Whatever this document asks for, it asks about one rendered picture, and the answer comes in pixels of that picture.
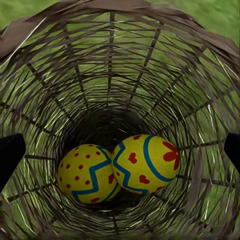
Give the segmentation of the easter egg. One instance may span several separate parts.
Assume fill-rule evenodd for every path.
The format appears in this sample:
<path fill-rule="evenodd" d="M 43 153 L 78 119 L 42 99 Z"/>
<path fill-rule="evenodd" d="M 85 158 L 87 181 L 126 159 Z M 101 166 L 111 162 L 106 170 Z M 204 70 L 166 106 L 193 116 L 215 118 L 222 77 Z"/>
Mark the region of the easter egg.
<path fill-rule="evenodd" d="M 161 192 L 181 170 L 175 142 L 147 133 L 125 136 L 111 151 L 115 179 L 130 194 Z"/>
<path fill-rule="evenodd" d="M 57 183 L 64 195 L 81 203 L 100 203 L 116 197 L 122 186 L 114 177 L 111 152 L 88 144 L 67 151 L 57 170 Z"/>

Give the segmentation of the wicker basket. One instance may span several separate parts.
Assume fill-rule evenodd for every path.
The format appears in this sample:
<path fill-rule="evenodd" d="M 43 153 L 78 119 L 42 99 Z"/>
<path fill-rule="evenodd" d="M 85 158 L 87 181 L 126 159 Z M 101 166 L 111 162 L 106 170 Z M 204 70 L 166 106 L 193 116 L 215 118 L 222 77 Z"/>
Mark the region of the wicker basket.
<path fill-rule="evenodd" d="M 92 21 L 107 12 L 110 12 L 110 19 Z M 130 18 L 131 20 L 116 20 L 115 14 Z M 156 30 L 147 29 L 140 25 L 133 24 L 133 22 L 141 22 L 153 26 Z M 116 27 L 115 23 L 122 23 L 142 29 L 124 29 L 118 26 Z M 21 45 L 29 38 L 41 33 L 52 24 L 54 24 L 54 26 L 45 34 L 39 36 L 38 40 L 34 43 L 21 47 Z M 91 25 L 68 31 L 67 24 Z M 61 30 L 62 32 L 58 35 L 47 38 L 50 34 Z M 194 52 L 178 46 L 166 36 L 165 38 L 170 41 L 171 44 L 158 40 L 161 30 L 175 34 L 179 38 L 175 38 L 175 40 L 188 45 Z M 109 31 L 109 35 L 92 36 L 103 31 Z M 127 31 L 139 36 L 118 36 L 114 34 L 115 31 Z M 155 32 L 155 35 L 154 37 L 144 36 L 142 34 L 134 33 L 133 31 L 153 31 Z M 70 37 L 70 35 L 80 32 L 87 33 L 76 37 Z M 62 38 L 60 42 L 49 45 L 54 40 L 60 38 Z M 78 43 L 72 45 L 73 42 L 84 38 L 109 38 L 109 43 Z M 135 41 L 114 42 L 114 38 L 146 38 L 152 39 L 152 43 L 151 45 L 148 45 Z M 188 43 L 183 38 L 202 44 L 202 47 Z M 170 51 L 157 48 L 155 46 L 157 41 L 163 45 L 169 45 L 182 51 L 186 57 L 179 55 L 168 46 L 166 47 Z M 34 47 L 42 44 L 44 44 L 44 46 L 41 48 L 31 51 Z M 117 46 L 130 44 L 143 46 Z M 33 59 L 41 52 L 51 51 L 53 48 L 63 45 L 64 47 L 58 51 L 44 54 L 41 57 Z M 91 46 L 86 48 L 73 48 L 77 45 Z M 75 55 L 77 52 L 89 49 L 96 45 L 102 46 L 83 54 Z M 240 113 L 240 107 L 236 104 L 230 94 L 230 92 L 235 91 L 240 101 L 240 81 L 237 81 L 232 75 L 230 75 L 224 69 L 222 64 L 220 66 L 207 57 L 203 53 L 207 48 L 220 64 L 220 61 L 222 61 L 222 63 L 224 63 L 224 65 L 240 80 L 240 48 L 237 44 L 227 36 L 205 29 L 193 15 L 170 3 L 152 3 L 148 0 L 60 0 L 43 11 L 14 18 L 4 30 L 0 31 L 0 69 L 10 59 L 6 69 L 0 73 L 0 88 L 2 84 L 7 81 L 5 88 L 0 92 L 0 116 L 3 111 L 7 109 L 0 122 L 0 130 L 2 128 L 1 138 L 3 138 L 4 123 L 11 113 L 6 129 L 6 136 L 15 134 L 16 125 L 18 125 L 16 134 L 18 134 L 21 131 L 23 121 L 26 120 L 27 123 L 21 133 L 24 135 L 24 141 L 26 142 L 26 135 L 29 129 L 29 141 L 31 142 L 30 145 L 27 145 L 27 153 L 23 156 L 27 168 L 29 169 L 28 183 L 25 179 L 25 169 L 22 173 L 20 164 L 18 164 L 19 176 L 17 174 L 17 167 L 11 176 L 16 187 L 15 195 L 12 194 L 11 177 L 9 180 L 9 196 L 6 196 L 6 185 L 4 191 L 0 192 L 0 223 L 4 226 L 4 229 L 0 226 L 0 236 L 2 237 L 2 240 L 13 240 L 11 233 L 13 233 L 18 240 L 23 240 L 19 236 L 17 227 L 21 229 L 22 235 L 24 236 L 25 234 L 29 240 L 69 240 L 69 238 L 59 231 L 59 229 L 79 235 L 81 236 L 81 240 L 122 240 L 122 237 L 124 236 L 131 236 L 131 238 L 133 238 L 132 240 L 145 240 L 140 239 L 140 237 L 148 235 L 149 237 L 146 240 L 172 240 L 182 229 L 183 232 L 178 240 L 240 240 L 240 223 L 235 228 L 236 220 L 240 213 L 240 206 L 238 207 L 240 198 L 240 173 L 238 173 L 236 180 L 236 167 L 233 165 L 230 177 L 229 165 L 231 161 L 230 158 L 225 155 L 224 151 L 226 139 L 221 139 L 216 112 L 212 104 L 215 103 L 221 113 L 223 120 L 221 120 L 219 116 L 218 118 L 225 130 L 226 136 L 228 136 L 230 132 L 240 135 L 240 121 L 236 111 L 238 110 Z M 116 50 L 124 50 L 129 53 L 121 53 Z M 136 53 L 132 50 L 146 50 L 148 53 Z M 164 53 L 166 57 L 172 60 L 178 65 L 178 67 L 151 57 L 153 50 L 158 50 Z M 64 53 L 62 55 L 55 57 L 58 53 L 63 51 Z M 145 61 L 143 64 L 132 63 L 129 61 L 113 62 L 113 60 L 126 61 L 138 59 L 130 55 L 144 57 Z M 182 59 L 186 62 L 186 66 L 174 57 Z M 199 57 L 204 58 L 210 66 L 215 67 L 219 72 L 226 76 L 231 83 L 231 87 L 228 87 L 223 81 L 221 81 L 215 72 L 212 73 L 206 68 L 200 61 Z M 38 68 L 33 67 L 32 64 L 47 58 L 48 60 L 39 65 Z M 149 60 L 157 62 L 160 65 L 160 68 L 167 70 L 169 74 L 164 73 L 162 70 L 153 73 L 147 64 L 152 64 L 156 68 L 158 67 L 149 62 Z M 103 62 L 85 63 L 87 61 Z M 47 68 L 42 69 L 49 63 L 51 64 Z M 15 64 L 16 66 L 13 72 L 8 75 L 9 71 Z M 127 66 L 126 64 L 134 64 L 137 66 Z M 13 95 L 18 82 L 16 82 L 6 101 L 3 102 L 10 85 L 15 80 L 17 72 L 24 65 L 32 72 L 32 75 L 26 79 L 28 76 L 27 73 L 10 104 L 8 104 L 8 102 Z M 93 68 L 94 71 L 98 69 L 106 69 L 106 71 L 87 73 L 89 70 L 86 69 L 80 71 L 78 65 L 96 65 L 96 67 Z M 207 77 L 199 71 L 196 65 L 199 65 L 203 69 Z M 195 70 L 198 77 L 190 71 L 190 67 Z M 68 75 L 66 78 L 61 79 L 73 69 L 75 69 L 76 73 L 72 76 Z M 125 75 L 120 75 L 136 72 L 112 71 L 112 69 L 137 70 L 139 71 L 138 78 L 133 79 L 128 78 Z M 165 74 L 172 80 L 172 82 L 169 83 L 158 73 Z M 193 92 L 195 91 L 181 79 L 185 73 L 195 80 L 198 88 L 206 97 L 206 102 L 203 104 L 194 106 L 193 102 L 189 99 L 187 91 L 182 85 L 185 85 Z M 160 86 L 156 86 L 156 84 L 152 83 L 145 77 L 143 78 L 144 74 L 164 80 L 168 84 L 168 86 L 165 86 L 166 90 Z M 223 91 L 217 87 L 210 75 L 219 81 Z M 108 78 L 108 83 L 95 85 L 93 90 L 83 86 L 84 84 L 100 77 Z M 129 81 L 113 82 L 112 77 L 120 77 L 128 79 Z M 24 88 L 24 90 L 22 90 L 23 85 L 29 79 L 31 79 L 30 83 Z M 216 94 L 210 89 L 206 80 L 211 83 Z M 185 95 L 174 87 L 175 84 L 182 88 Z M 32 85 L 34 86 L 31 91 L 21 99 L 17 105 L 15 105 L 18 97 Z M 132 89 L 127 86 L 132 87 Z M 201 86 L 206 88 L 211 99 L 209 99 L 209 96 Z M 68 92 L 77 88 L 79 88 L 75 93 L 77 96 L 74 94 L 71 99 L 68 100 L 71 96 L 71 93 Z M 139 96 L 137 89 L 144 89 L 152 96 L 148 97 L 149 100 L 145 98 L 142 100 L 149 108 L 135 99 Z M 106 95 L 101 95 L 103 92 Z M 65 93 L 68 94 L 63 96 L 62 94 Z M 225 95 L 230 98 L 233 111 L 225 100 Z M 90 100 L 88 98 L 92 99 Z M 228 115 L 221 107 L 218 99 L 220 99 L 226 107 Z M 25 109 L 25 106 L 30 101 L 31 103 L 29 107 Z M 184 115 L 182 114 L 181 109 L 175 104 L 176 101 L 187 107 L 187 113 Z M 33 102 L 34 106 L 32 111 L 27 115 Z M 69 107 L 66 109 L 67 106 Z M 214 119 L 211 115 L 210 106 L 213 108 Z M 208 109 L 210 121 L 204 113 L 204 107 L 207 107 Z M 213 133 L 215 134 L 215 140 L 212 140 L 210 137 L 209 141 L 199 124 L 197 120 L 197 112 L 199 110 L 202 110 L 206 122 L 210 124 Z M 62 113 L 52 121 L 52 126 L 48 129 L 48 127 L 46 127 L 47 124 L 55 113 L 58 113 L 59 111 Z M 159 117 L 158 120 L 153 116 L 152 112 L 156 112 Z M 116 116 L 117 114 L 120 116 Z M 234 118 L 236 127 L 232 123 L 229 114 Z M 195 118 L 195 125 L 192 121 L 191 115 Z M 106 118 L 99 121 L 93 121 L 93 116 L 106 116 Z M 195 131 L 188 124 L 187 117 L 190 118 L 192 127 Z M 20 118 L 22 118 L 22 121 L 19 125 Z M 169 199 L 172 194 L 168 192 L 168 189 L 174 180 L 165 187 L 166 189 L 163 188 L 160 194 L 152 192 L 147 197 L 147 194 L 140 194 L 136 196 L 136 199 L 132 199 L 129 202 L 116 203 L 115 196 L 113 196 L 110 202 L 104 201 L 90 204 L 74 201 L 64 195 L 57 183 L 57 170 L 61 160 L 64 158 L 63 156 L 66 153 L 67 147 L 67 151 L 70 151 L 77 145 L 78 134 L 75 133 L 70 141 L 68 141 L 69 137 L 86 119 L 91 119 L 92 124 L 85 130 L 90 131 L 95 129 L 95 132 L 86 136 L 86 138 L 84 138 L 79 144 L 93 143 L 94 145 L 105 148 L 109 152 L 114 150 L 119 144 L 118 140 L 122 135 L 129 137 L 130 135 L 143 135 L 146 133 L 148 135 L 157 135 L 162 138 L 166 137 L 166 140 L 168 141 L 173 138 L 176 148 L 178 149 L 179 154 L 181 154 L 182 160 L 183 154 L 185 155 L 184 175 L 177 174 L 175 176 L 175 180 L 180 180 L 180 182 L 173 188 L 173 191 L 176 192 L 181 186 L 180 197 L 176 202 L 173 203 Z M 215 128 L 213 127 L 212 119 L 215 122 Z M 61 128 L 61 131 L 58 131 L 63 122 L 65 122 L 65 124 Z M 109 123 L 114 124 L 115 122 L 121 123 L 121 127 L 118 128 L 108 125 Z M 180 123 L 184 126 L 186 141 L 182 132 L 178 134 Z M 198 126 L 207 142 L 201 139 L 202 137 L 199 133 Z M 47 134 L 47 136 L 41 149 L 41 138 L 43 133 Z M 95 139 L 96 137 L 98 138 Z M 51 138 L 52 142 L 51 145 L 49 145 Z M 109 138 L 107 143 L 104 138 Z M 110 138 L 115 138 L 116 141 L 111 140 Z M 29 153 L 34 143 L 34 149 L 36 151 L 33 155 L 30 155 Z M 217 156 L 211 165 L 208 158 L 208 149 L 209 146 L 212 146 L 212 152 L 214 152 L 215 145 L 217 145 Z M 196 160 L 194 157 L 194 148 L 197 148 Z M 205 158 L 203 162 L 204 148 Z M 222 177 L 220 177 L 219 180 L 216 180 L 216 164 L 219 158 L 219 152 L 224 167 L 223 181 Z M 193 158 L 193 169 L 192 173 L 189 174 L 191 157 Z M 38 160 L 42 167 L 45 165 L 46 179 L 42 176 L 43 173 L 40 169 L 40 165 L 37 166 L 37 179 L 35 163 L 33 164 L 33 169 L 28 159 L 33 159 L 34 161 Z M 209 178 L 205 170 L 206 159 Z M 48 175 L 48 172 L 50 172 L 50 175 Z M 33 179 L 32 189 L 30 189 L 29 176 Z M 23 187 L 21 185 L 21 177 L 23 179 Z M 207 217 L 208 208 L 202 213 L 203 203 L 213 185 L 222 186 L 221 197 L 219 199 L 220 208 L 210 220 L 210 223 L 206 224 L 216 208 L 214 207 Z M 228 196 L 222 203 L 226 188 L 229 188 Z M 231 194 L 234 188 L 234 201 L 230 206 Z M 62 195 L 68 202 L 64 201 L 62 196 L 58 196 L 57 191 L 59 191 L 60 195 Z M 47 211 L 52 216 L 51 221 L 47 220 L 42 207 L 36 202 L 33 192 L 36 192 L 38 197 L 46 202 L 48 206 Z M 167 192 L 168 194 L 164 197 Z M 123 194 L 125 196 L 128 193 L 129 191 L 122 187 L 117 194 Z M 30 201 L 26 198 L 26 194 L 29 195 Z M 151 202 L 153 197 L 155 201 Z M 16 200 L 17 203 L 19 201 L 23 206 L 31 227 L 30 233 L 14 220 L 13 208 L 22 214 L 22 212 L 12 203 L 14 200 Z M 159 203 L 161 205 L 158 207 L 157 205 Z M 166 206 L 169 208 L 159 218 L 157 215 L 162 208 Z M 216 228 L 213 228 L 217 219 L 220 218 L 224 208 L 225 213 L 223 219 L 217 224 Z M 5 211 L 9 216 L 13 229 L 8 225 L 4 213 Z M 127 216 L 125 213 L 127 211 L 133 212 Z M 150 219 L 149 216 L 153 212 L 155 213 Z M 68 213 L 70 215 L 67 215 Z M 184 217 L 173 223 L 180 214 L 184 215 Z M 204 214 L 204 221 L 201 221 Z M 57 228 L 58 230 L 55 229 L 53 227 L 55 222 L 62 227 Z M 123 225 L 125 222 L 127 222 L 127 225 Z M 169 224 L 161 229 L 161 227 L 167 222 Z M 168 234 L 164 234 L 162 238 L 159 238 L 159 235 L 163 232 L 167 232 L 170 227 L 177 223 L 180 223 L 180 225 Z M 185 234 L 193 223 L 195 223 L 195 225 L 192 230 Z M 38 230 L 38 234 L 35 233 L 34 228 Z"/>

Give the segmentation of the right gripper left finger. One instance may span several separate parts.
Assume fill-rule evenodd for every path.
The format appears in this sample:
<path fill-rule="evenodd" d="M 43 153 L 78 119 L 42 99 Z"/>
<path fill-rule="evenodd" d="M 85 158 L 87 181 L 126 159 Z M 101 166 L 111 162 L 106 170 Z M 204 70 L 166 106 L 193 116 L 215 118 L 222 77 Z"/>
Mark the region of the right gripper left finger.
<path fill-rule="evenodd" d="M 25 136 L 21 131 L 0 138 L 0 193 L 4 191 L 24 154 L 27 154 L 27 143 L 24 140 Z"/>

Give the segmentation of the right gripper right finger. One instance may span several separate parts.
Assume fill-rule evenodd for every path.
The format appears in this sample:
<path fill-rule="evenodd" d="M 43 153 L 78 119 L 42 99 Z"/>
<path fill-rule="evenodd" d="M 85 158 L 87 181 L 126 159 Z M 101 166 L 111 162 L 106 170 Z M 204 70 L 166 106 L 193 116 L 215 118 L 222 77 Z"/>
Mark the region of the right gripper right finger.
<path fill-rule="evenodd" d="M 225 139 L 225 155 L 240 173 L 240 135 L 230 132 Z"/>

